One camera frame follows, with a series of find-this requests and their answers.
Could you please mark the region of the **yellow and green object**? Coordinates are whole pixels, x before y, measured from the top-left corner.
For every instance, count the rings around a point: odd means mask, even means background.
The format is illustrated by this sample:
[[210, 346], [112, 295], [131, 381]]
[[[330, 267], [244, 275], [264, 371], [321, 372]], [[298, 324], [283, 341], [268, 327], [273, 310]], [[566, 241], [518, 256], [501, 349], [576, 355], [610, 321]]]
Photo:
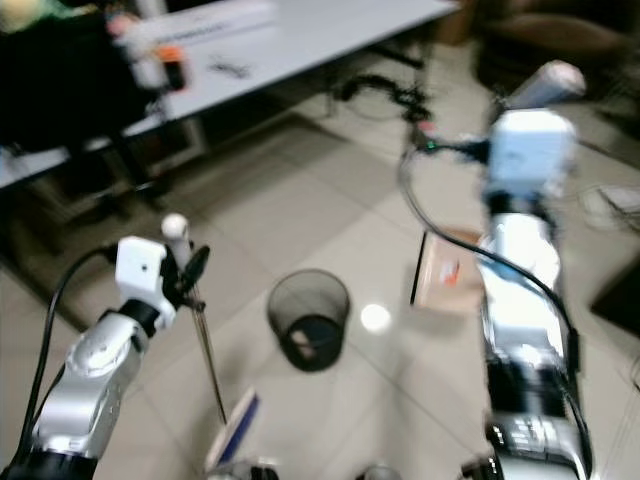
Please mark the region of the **yellow and green object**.
[[1, 28], [6, 32], [27, 28], [46, 17], [68, 17], [73, 12], [72, 6], [60, 0], [0, 0]]

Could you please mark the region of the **dark floor mat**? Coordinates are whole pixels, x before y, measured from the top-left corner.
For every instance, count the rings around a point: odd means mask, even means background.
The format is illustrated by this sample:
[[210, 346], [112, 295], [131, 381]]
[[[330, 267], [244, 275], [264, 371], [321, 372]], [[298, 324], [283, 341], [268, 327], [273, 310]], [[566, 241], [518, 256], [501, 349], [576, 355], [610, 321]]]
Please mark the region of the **dark floor mat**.
[[640, 338], [640, 255], [605, 283], [591, 302], [590, 310], [623, 332]]

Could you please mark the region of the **black power strip green light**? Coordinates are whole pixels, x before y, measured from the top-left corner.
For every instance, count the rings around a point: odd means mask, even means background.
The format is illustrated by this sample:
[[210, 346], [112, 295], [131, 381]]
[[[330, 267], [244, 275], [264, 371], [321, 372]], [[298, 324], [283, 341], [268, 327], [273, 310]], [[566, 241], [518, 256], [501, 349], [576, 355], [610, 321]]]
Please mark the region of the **black power strip green light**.
[[442, 138], [436, 133], [434, 120], [429, 113], [408, 111], [404, 119], [408, 124], [408, 143], [413, 151], [434, 154], [443, 150]]

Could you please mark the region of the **long white box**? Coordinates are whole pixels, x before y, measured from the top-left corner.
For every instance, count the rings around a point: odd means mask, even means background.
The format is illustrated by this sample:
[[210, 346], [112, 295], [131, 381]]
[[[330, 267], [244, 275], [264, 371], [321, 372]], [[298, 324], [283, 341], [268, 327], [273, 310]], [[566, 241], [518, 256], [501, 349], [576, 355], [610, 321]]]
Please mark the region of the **long white box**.
[[273, 29], [279, 0], [136, 0], [138, 20], [119, 38], [129, 54], [210, 44]]

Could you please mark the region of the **orange and black small device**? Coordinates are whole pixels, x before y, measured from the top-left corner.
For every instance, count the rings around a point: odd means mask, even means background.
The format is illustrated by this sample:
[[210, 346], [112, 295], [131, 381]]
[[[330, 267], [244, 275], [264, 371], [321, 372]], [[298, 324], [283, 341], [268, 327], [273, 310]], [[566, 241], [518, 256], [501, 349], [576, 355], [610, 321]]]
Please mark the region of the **orange and black small device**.
[[161, 45], [155, 47], [155, 56], [159, 60], [164, 74], [166, 91], [182, 91], [187, 86], [186, 55], [182, 47]]

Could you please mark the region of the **thin-handled broom with white knob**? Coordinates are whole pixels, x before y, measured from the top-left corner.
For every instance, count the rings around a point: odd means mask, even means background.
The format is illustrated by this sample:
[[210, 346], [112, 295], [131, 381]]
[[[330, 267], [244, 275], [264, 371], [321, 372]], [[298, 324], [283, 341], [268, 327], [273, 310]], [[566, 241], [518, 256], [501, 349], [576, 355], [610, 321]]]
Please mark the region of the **thin-handled broom with white knob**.
[[[161, 234], [166, 247], [172, 251], [178, 271], [186, 264], [193, 250], [197, 250], [195, 243], [189, 238], [189, 221], [186, 216], [170, 212], [161, 220]], [[198, 337], [198, 344], [212, 384], [216, 412], [221, 421], [221, 430], [215, 435], [204, 462], [206, 480], [253, 480], [252, 470], [255, 463], [241, 458], [238, 453], [244, 445], [244, 440], [250, 434], [253, 422], [259, 416], [261, 398], [255, 389], [250, 388], [236, 403], [233, 410], [228, 410], [227, 404], [221, 396], [221, 384], [218, 379], [214, 352], [210, 337], [209, 320], [202, 312], [192, 311], [193, 323]]]

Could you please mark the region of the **white long table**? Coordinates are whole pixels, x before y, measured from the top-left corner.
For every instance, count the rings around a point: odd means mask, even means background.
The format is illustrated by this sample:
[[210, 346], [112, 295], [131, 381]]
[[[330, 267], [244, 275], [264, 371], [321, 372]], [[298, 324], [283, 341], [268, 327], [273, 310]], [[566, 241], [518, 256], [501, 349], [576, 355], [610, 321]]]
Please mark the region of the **white long table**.
[[187, 86], [164, 114], [125, 129], [134, 136], [202, 113], [385, 38], [451, 14], [451, 0], [280, 0], [271, 26], [183, 46]]

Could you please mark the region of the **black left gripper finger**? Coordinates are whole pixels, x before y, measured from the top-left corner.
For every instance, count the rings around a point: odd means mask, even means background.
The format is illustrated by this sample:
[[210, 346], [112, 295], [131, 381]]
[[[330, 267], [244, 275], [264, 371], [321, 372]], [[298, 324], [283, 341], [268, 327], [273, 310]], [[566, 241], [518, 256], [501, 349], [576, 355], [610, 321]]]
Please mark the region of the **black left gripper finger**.
[[205, 274], [207, 261], [210, 257], [210, 247], [200, 246], [193, 250], [186, 264], [180, 269], [180, 288], [195, 289]]

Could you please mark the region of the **beige long-handled dustpan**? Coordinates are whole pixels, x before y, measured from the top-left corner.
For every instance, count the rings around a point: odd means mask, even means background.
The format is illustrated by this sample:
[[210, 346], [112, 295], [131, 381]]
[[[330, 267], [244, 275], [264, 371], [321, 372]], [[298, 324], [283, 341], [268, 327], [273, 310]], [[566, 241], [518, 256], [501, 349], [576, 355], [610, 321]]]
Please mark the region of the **beige long-handled dustpan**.
[[[495, 116], [508, 110], [550, 109], [558, 102], [579, 99], [588, 90], [579, 69], [566, 61], [549, 61], [512, 93], [498, 96]], [[488, 165], [490, 134], [477, 140], [443, 143], [463, 160]], [[492, 307], [498, 297], [529, 297], [552, 314], [567, 310], [556, 284], [561, 278], [561, 256], [554, 242], [554, 218], [545, 209], [550, 197], [486, 195], [492, 224], [486, 232], [445, 229], [421, 210], [412, 189], [412, 161], [416, 152], [402, 157], [398, 186], [425, 232], [415, 269], [411, 303], [420, 308], [467, 314]]]

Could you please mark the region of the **black mesh waste bin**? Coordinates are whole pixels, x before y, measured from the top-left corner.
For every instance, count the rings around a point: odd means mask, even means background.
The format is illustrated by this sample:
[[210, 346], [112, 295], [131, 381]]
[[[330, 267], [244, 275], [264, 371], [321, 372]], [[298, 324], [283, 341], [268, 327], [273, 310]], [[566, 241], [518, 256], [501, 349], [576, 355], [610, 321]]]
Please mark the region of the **black mesh waste bin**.
[[351, 310], [343, 280], [316, 268], [283, 276], [271, 288], [266, 305], [280, 351], [302, 372], [320, 372], [337, 364]]

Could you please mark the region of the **black office chair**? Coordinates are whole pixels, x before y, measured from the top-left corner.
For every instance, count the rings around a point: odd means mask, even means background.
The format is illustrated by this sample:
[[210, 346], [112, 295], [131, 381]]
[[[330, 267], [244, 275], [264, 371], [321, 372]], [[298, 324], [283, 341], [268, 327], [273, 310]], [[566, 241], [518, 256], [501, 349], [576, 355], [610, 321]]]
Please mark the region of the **black office chair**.
[[101, 205], [116, 200], [111, 166], [90, 151], [105, 138], [119, 157], [131, 193], [160, 209], [165, 188], [134, 156], [125, 131], [160, 100], [163, 87], [140, 82], [131, 55], [99, 9], [45, 14], [1, 37], [6, 60], [17, 64], [15, 99], [5, 101], [17, 122], [5, 124], [1, 141], [26, 154], [61, 150], [58, 172], [95, 187]]

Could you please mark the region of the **dark brown round pouf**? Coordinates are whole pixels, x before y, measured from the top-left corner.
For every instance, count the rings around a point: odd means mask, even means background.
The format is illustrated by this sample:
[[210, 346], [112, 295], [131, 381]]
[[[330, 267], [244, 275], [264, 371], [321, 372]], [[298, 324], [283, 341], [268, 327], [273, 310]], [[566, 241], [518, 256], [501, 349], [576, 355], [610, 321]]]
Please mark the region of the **dark brown round pouf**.
[[586, 99], [602, 100], [634, 52], [640, 0], [480, 0], [472, 73], [495, 93], [512, 93], [559, 60], [585, 78]]

